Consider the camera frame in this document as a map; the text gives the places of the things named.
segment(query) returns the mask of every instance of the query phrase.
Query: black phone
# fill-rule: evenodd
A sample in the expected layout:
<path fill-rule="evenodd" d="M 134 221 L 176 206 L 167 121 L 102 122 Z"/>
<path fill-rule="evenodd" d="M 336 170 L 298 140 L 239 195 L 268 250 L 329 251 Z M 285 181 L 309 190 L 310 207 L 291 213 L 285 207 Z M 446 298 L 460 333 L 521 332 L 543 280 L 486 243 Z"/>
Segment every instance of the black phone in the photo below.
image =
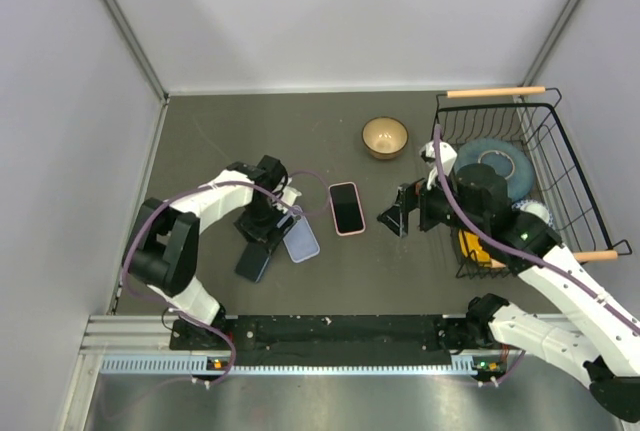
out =
<path fill-rule="evenodd" d="M 355 183 L 333 184 L 329 186 L 329 195 L 338 236 L 362 233 L 366 226 Z"/>
<path fill-rule="evenodd" d="M 269 264 L 269 253 L 258 243 L 248 243 L 236 265 L 236 274 L 257 283 Z"/>

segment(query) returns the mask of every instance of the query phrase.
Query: white wall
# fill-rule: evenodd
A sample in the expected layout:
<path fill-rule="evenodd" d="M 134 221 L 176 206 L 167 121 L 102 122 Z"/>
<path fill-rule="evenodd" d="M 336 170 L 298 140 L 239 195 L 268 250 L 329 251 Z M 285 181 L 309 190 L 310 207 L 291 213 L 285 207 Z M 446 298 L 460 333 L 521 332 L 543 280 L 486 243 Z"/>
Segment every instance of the white wall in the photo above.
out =
<path fill-rule="evenodd" d="M 516 84 L 566 0 L 118 0 L 171 92 Z"/>
<path fill-rule="evenodd" d="M 614 240 L 636 254 L 591 267 L 640 315 L 640 0 L 585 0 L 538 79 L 558 86 L 560 118 Z"/>
<path fill-rule="evenodd" d="M 0 427 L 36 431 L 106 309 L 160 108 L 100 0 L 0 16 Z"/>

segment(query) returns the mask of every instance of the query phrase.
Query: red smartphone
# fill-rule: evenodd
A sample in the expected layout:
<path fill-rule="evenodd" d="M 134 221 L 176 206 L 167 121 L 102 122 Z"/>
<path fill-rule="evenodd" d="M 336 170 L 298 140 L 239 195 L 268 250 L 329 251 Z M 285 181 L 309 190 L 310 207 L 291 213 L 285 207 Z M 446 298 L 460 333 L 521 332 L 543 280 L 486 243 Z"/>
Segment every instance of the red smartphone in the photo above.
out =
<path fill-rule="evenodd" d="M 366 226 L 355 183 L 339 183 L 329 186 L 331 212 L 338 236 L 362 233 Z"/>

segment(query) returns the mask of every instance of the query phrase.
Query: black wire basket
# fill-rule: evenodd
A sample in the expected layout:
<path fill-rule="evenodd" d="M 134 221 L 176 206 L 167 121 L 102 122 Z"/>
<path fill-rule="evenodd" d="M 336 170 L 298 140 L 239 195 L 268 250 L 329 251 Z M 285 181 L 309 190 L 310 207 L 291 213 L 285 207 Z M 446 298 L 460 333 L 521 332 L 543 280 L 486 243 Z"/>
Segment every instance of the black wire basket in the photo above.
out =
<path fill-rule="evenodd" d="M 531 94 L 541 92 L 553 93 L 553 104 L 531 101 Z M 484 104 L 443 106 L 443 103 L 448 105 L 454 101 L 459 104 L 459 98 L 477 101 L 481 97 Z M 535 171 L 534 186 L 525 199 L 546 204 L 553 216 L 554 228 L 574 253 L 605 250 L 616 250 L 618 255 L 632 253 L 627 240 L 614 243 L 609 236 L 556 113 L 555 107 L 562 99 L 557 88 L 450 91 L 439 94 L 436 99 L 438 106 L 433 126 L 440 124 L 443 141 L 454 149 L 479 138 L 493 138 L 524 152 Z M 456 277 L 512 275 L 508 268 L 500 267 L 500 263 L 479 248 L 475 235 L 452 229 L 451 241 L 460 265 Z"/>

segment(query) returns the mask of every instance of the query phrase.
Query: brown bowl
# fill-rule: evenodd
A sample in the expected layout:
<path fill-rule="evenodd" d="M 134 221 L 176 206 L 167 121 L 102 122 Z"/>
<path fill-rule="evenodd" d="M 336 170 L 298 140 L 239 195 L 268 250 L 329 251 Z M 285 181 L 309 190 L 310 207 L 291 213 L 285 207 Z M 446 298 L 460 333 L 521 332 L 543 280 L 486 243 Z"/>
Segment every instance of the brown bowl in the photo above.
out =
<path fill-rule="evenodd" d="M 362 128 L 362 141 L 376 159 L 393 159 L 399 156 L 408 140 L 407 128 L 394 118 L 374 118 Z"/>

